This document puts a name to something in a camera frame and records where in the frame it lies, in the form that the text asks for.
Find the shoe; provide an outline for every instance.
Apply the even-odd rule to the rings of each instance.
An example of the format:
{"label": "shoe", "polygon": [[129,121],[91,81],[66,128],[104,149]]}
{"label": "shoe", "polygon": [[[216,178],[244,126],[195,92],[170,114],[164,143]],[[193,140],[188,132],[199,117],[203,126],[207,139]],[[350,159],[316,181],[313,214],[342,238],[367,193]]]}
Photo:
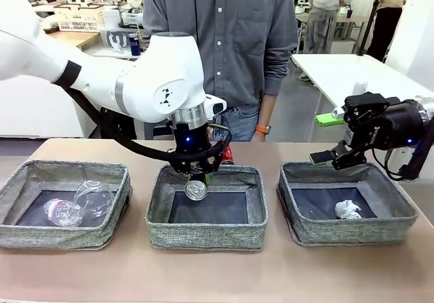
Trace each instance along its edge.
{"label": "shoe", "polygon": [[311,79],[305,73],[301,74],[298,79],[301,81],[311,81]]}

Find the wristwatch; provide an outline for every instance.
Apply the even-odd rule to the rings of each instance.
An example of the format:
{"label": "wristwatch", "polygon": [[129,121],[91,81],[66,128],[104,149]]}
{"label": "wristwatch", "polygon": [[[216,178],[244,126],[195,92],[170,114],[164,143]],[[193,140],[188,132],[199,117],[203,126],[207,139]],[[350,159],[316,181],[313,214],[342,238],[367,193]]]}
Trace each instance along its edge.
{"label": "wristwatch", "polygon": [[263,134],[269,135],[271,132],[271,126],[270,125],[257,125],[256,126],[256,131],[258,132],[262,132]]}

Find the gray button-up shirt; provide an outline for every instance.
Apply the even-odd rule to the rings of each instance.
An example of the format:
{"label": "gray button-up shirt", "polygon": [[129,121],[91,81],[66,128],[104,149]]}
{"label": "gray button-up shirt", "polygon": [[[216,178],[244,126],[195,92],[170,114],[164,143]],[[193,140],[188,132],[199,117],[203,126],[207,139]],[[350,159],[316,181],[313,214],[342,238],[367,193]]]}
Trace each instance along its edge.
{"label": "gray button-up shirt", "polygon": [[297,45],[292,0],[144,0],[144,28],[196,37],[203,87],[228,106],[277,95]]}

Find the orange watch band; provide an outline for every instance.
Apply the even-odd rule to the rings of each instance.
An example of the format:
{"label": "orange watch band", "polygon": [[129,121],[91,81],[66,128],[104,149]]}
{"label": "orange watch band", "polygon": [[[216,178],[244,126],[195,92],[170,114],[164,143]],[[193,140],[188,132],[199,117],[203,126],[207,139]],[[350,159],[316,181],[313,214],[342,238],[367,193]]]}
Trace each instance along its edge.
{"label": "orange watch band", "polygon": [[267,127],[263,125],[256,125],[256,131],[262,132],[263,134],[267,134]]}

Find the crumpled paper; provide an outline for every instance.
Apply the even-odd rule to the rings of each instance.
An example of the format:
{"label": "crumpled paper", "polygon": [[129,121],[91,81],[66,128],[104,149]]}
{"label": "crumpled paper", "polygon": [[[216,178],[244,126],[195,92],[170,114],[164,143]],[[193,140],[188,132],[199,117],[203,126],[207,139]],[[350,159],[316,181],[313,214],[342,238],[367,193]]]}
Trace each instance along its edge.
{"label": "crumpled paper", "polygon": [[337,203],[334,208],[336,216],[344,220],[355,220],[361,218],[360,214],[357,213],[357,211],[360,210],[361,208],[354,204],[352,200],[341,201]]}

